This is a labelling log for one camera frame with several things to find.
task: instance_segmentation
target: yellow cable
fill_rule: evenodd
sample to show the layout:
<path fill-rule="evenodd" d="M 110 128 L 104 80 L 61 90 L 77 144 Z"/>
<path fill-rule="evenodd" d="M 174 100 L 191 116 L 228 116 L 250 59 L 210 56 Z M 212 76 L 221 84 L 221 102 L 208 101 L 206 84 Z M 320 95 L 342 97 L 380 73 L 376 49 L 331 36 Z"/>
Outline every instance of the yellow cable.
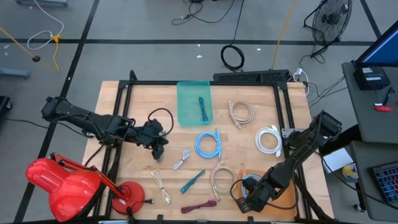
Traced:
<path fill-rule="evenodd" d="M 280 33 L 280 36 L 279 36 L 278 44 L 276 45 L 274 62 L 272 63 L 272 66 L 271 66 L 272 70 L 274 69 L 276 60 L 278 58 L 278 50 L 279 50 L 280 41 L 282 40 L 282 37 L 284 36 L 284 33 L 285 33 L 285 30 L 286 30 L 287 24 L 289 23 L 290 17 L 292 17 L 292 13 L 293 13 L 293 9 L 294 9 L 295 5 L 296 5 L 296 0 L 293 0 L 292 5 L 291 5 L 290 10 L 289 10 L 289 15 L 287 15 L 285 24 L 284 24 L 284 26 L 282 28 L 282 32 Z"/>
<path fill-rule="evenodd" d="M 32 54 L 31 52 L 29 52 L 24 46 L 22 46 L 15 38 L 13 38 L 13 37 L 12 37 L 6 30 L 4 30 L 2 27 L 0 27 L 0 30 L 1 30 L 6 36 L 8 36 L 12 41 L 14 41 L 14 43 L 16 43 L 22 50 L 24 50 L 27 54 L 29 54 L 32 58 L 35 58 L 35 57 L 36 57 L 34 54 Z M 50 66 L 46 65 L 45 63 L 40 62 L 40 61 L 39 61 L 39 63 L 40 63 L 43 67 L 45 67 L 45 68 L 47 68 L 47 69 L 49 69 L 49 70 L 53 70 Z"/>
<path fill-rule="evenodd" d="M 55 59 L 55 57 L 57 56 L 57 52 L 58 52 L 58 42 L 61 39 L 61 35 L 55 35 L 51 37 L 52 40 L 54 40 L 56 47 L 55 47 L 55 52 L 54 52 L 54 56 L 52 57 L 52 60 L 54 61 L 54 64 L 57 68 L 57 71 L 60 71 L 60 68 L 58 67 L 57 61 Z"/>

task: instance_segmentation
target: fan grille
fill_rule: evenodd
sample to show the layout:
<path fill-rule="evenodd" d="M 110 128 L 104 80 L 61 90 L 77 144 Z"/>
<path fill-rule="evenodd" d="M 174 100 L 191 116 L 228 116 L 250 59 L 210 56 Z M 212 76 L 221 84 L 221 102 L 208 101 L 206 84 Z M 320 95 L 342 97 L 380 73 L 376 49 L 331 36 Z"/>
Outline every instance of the fan grille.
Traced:
<path fill-rule="evenodd" d="M 324 4 L 314 15 L 312 36 L 314 41 L 325 46 L 328 42 L 338 40 L 346 29 L 351 16 L 351 0 L 323 0 Z"/>

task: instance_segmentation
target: gray floor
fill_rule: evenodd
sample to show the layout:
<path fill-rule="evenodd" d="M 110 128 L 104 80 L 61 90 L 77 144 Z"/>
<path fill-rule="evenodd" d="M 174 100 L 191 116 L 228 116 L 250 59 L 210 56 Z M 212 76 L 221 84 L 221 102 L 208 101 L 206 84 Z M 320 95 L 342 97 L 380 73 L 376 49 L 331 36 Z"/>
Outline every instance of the gray floor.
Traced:
<path fill-rule="evenodd" d="M 45 9 L 65 24 L 64 39 L 79 39 L 94 0 L 69 0 L 69 7 L 51 6 Z M 246 0 L 238 29 L 239 40 L 277 40 L 287 16 L 290 0 Z M 366 0 L 381 32 L 397 20 L 395 0 Z M 302 22 L 319 1 L 299 0 L 287 27 L 284 40 L 312 40 L 311 32 Z M 230 1 L 206 0 L 200 16 L 217 19 Z M 89 39 L 169 40 L 169 39 L 230 39 L 238 19 L 240 1 L 217 24 L 204 24 L 192 20 L 181 26 L 172 26 L 171 20 L 186 14 L 187 4 L 181 0 L 100 0 Z M 17 38 L 27 39 L 40 30 L 58 32 L 59 24 L 42 14 L 36 7 L 18 6 L 14 1 L 0 1 L 0 26 Z M 343 41 L 374 41 L 376 36 L 360 0 L 353 4 L 351 20 Z M 223 45 L 213 44 L 85 44 L 75 76 L 68 92 L 68 99 L 76 105 L 94 110 L 101 82 L 127 79 L 133 69 L 140 80 L 212 80 L 214 73 L 228 72 L 221 63 Z M 275 45 L 237 45 L 245 54 L 245 71 L 267 70 L 274 58 Z M 55 73 L 34 63 L 15 44 L 0 44 L 0 67 L 26 69 L 29 80 L 0 77 L 0 93 L 14 102 L 10 118 L 27 119 L 48 125 L 40 118 L 45 98 L 60 94 L 77 44 L 62 44 L 57 56 L 61 72 Z M 341 63 L 357 58 L 365 51 L 363 46 L 332 46 L 323 55 L 321 65 L 306 58 L 302 65 L 310 82 L 323 90 L 337 81 Z M 52 65 L 55 45 L 49 44 L 35 54 Z M 311 45 L 282 45 L 275 68 L 295 71 L 303 54 L 312 51 Z M 234 52 L 226 51 L 226 59 L 239 62 Z M 344 87 L 344 82 L 337 88 Z M 315 98 L 313 90 L 308 100 Z M 340 120 L 345 128 L 356 124 L 348 92 L 341 91 L 321 100 L 311 108 L 312 115 L 326 110 Z M 24 171 L 38 155 L 46 130 L 25 123 L 5 121 L 0 129 L 0 223 L 14 220 L 27 181 Z M 80 162 L 86 139 L 64 127 L 57 126 L 48 153 L 59 152 Z M 356 194 L 339 183 L 333 176 L 326 177 L 335 217 L 346 222 L 378 223 L 366 214 L 352 209 L 358 202 Z M 47 196 L 35 189 L 24 221 L 51 219 Z"/>

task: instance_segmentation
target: sticker label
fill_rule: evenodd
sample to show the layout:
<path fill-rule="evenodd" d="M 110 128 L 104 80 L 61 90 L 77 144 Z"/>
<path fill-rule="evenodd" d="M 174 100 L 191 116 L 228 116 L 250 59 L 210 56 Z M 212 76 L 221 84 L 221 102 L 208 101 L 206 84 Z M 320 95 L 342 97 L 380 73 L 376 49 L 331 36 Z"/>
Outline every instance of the sticker label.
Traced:
<path fill-rule="evenodd" d="M 367 81 L 373 81 L 373 80 L 380 80 L 380 77 L 371 77 L 371 78 L 366 78 Z"/>
<path fill-rule="evenodd" d="M 362 72 L 363 73 L 371 73 L 373 71 L 371 70 L 371 68 L 362 68 Z"/>

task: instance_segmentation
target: black fan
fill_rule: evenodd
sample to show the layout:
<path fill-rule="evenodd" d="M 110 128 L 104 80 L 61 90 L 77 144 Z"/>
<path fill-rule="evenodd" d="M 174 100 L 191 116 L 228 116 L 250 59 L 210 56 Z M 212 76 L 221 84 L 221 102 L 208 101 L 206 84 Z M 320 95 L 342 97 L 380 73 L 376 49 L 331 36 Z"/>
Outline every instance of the black fan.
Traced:
<path fill-rule="evenodd" d="M 311 54 L 314 57 L 326 50 L 330 45 L 340 41 L 351 17 L 352 0 L 322 0 L 319 6 L 304 20 L 304 27 L 312 30 L 316 44 L 323 48 Z M 314 14 L 312 27 L 306 24 L 307 19 Z"/>

